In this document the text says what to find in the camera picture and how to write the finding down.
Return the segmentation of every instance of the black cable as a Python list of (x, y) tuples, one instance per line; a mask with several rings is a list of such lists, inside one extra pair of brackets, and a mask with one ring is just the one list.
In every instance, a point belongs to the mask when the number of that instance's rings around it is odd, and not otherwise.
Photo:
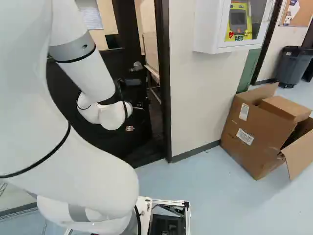
[(55, 148), (52, 151), (50, 151), (43, 158), (41, 158), (40, 160), (38, 160), (34, 164), (30, 165), (29, 167), (24, 168), (23, 170), (19, 170), (17, 172), (10, 173), (10, 174), (7, 174), (7, 175), (0, 175), (0, 179), (6, 179), (6, 178), (10, 178), (10, 177), (21, 175), (21, 174), (23, 174), (23, 173), (25, 173), (25, 172), (27, 172), (27, 171), (37, 167), (38, 165), (43, 163), (45, 160), (50, 158), (64, 144), (64, 142), (67, 140), (67, 138), (69, 136), (69, 133), (70, 133), (70, 128), (71, 128), (70, 123), (68, 123), (67, 132), (66, 132), (65, 136), (63, 137), (63, 139), (59, 142), (59, 144), (57, 146), (55, 146)]
[(135, 205), (135, 212), (136, 212), (136, 217), (137, 217), (137, 226), (138, 226), (138, 235), (141, 235), (141, 221), (140, 221), (140, 214), (138, 211), (137, 206)]
[(126, 107), (125, 101), (124, 101), (124, 99), (123, 99), (122, 89), (121, 89), (121, 86), (120, 86), (120, 84), (119, 84), (120, 81), (121, 81), (121, 79), (118, 79), (118, 81), (117, 81), (117, 87), (118, 87), (118, 90), (119, 90), (119, 94), (120, 94), (120, 96), (121, 96), (121, 100), (122, 100), (122, 102), (123, 102), (124, 112), (125, 112), (125, 121), (126, 121), (126, 119), (128, 118), (128, 112), (127, 112), (127, 107)]
[(93, 49), (89, 53), (87, 53), (86, 55), (83, 55), (83, 56), (81, 56), (79, 58), (72, 59), (72, 60), (56, 60), (55, 59), (55, 62), (60, 63), (60, 64), (68, 64), (68, 63), (73, 63), (73, 62), (77, 62), (77, 61), (83, 60), (83, 59), (87, 58), (88, 56), (92, 55), (94, 53), (94, 51), (96, 50), (96, 48), (97, 48), (97, 46), (95, 44)]

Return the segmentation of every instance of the blue floor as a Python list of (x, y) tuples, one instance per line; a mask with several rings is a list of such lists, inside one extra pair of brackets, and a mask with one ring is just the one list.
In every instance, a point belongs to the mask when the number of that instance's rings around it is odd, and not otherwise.
[[(313, 83), (278, 93), (313, 108)], [(254, 181), (220, 147), (175, 164), (165, 160), (136, 169), (140, 195), (189, 200), (192, 235), (312, 235), (313, 164), (290, 182), (285, 164)], [(41, 235), (38, 212), (0, 221), (1, 235)], [(64, 229), (47, 223), (45, 235)]]

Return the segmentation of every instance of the aed sign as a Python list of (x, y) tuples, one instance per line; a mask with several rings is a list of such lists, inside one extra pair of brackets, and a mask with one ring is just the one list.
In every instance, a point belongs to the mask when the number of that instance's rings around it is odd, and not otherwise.
[(243, 36), (235, 36), (235, 41), (243, 41), (244, 37)]

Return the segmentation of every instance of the aed cabinet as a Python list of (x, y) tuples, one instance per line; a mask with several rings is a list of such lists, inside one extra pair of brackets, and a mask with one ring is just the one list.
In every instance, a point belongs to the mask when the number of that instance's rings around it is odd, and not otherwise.
[(194, 51), (261, 48), (275, 0), (196, 0)]

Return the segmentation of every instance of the gray trash can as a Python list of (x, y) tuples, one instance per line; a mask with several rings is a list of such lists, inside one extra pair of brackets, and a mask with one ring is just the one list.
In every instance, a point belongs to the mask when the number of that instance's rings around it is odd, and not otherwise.
[(279, 81), (279, 86), (293, 88), (303, 77), (312, 58), (313, 48), (284, 47), (275, 78)]

